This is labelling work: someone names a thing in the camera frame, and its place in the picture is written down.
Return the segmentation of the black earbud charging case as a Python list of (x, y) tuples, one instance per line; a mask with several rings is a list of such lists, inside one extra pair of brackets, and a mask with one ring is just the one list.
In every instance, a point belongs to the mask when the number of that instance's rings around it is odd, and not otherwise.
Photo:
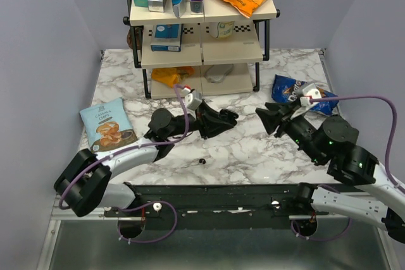
[(237, 124), (237, 119), (239, 118), (239, 115), (229, 109), (221, 109), (219, 112), (220, 119), (232, 126), (235, 126)]

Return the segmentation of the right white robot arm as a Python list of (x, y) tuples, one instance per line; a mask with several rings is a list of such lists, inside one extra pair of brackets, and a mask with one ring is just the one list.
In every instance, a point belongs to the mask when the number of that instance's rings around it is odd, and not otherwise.
[(376, 200), (364, 200), (337, 193), (326, 186), (299, 183), (291, 198), (298, 214), (328, 212), (368, 223), (404, 242), (404, 193), (402, 183), (394, 183), (384, 165), (371, 152), (357, 145), (359, 132), (339, 115), (327, 117), (315, 128), (298, 111), (297, 102), (269, 103), (257, 108), (267, 134), (287, 135), (316, 166), (326, 165), (334, 180), (362, 190)]

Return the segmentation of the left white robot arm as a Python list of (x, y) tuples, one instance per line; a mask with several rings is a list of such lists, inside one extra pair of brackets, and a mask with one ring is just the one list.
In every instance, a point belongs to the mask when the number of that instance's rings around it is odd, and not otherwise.
[(78, 151), (54, 183), (59, 194), (59, 208), (71, 209), (83, 217), (98, 207), (116, 207), (126, 216), (140, 210), (140, 200), (128, 183), (112, 184), (114, 177), (143, 164), (155, 163), (166, 157), (175, 144), (191, 132), (209, 139), (231, 130), (238, 114), (229, 110), (216, 111), (201, 101), (194, 113), (185, 111), (174, 116), (165, 108), (155, 110), (147, 133), (138, 141), (121, 149), (93, 153)]

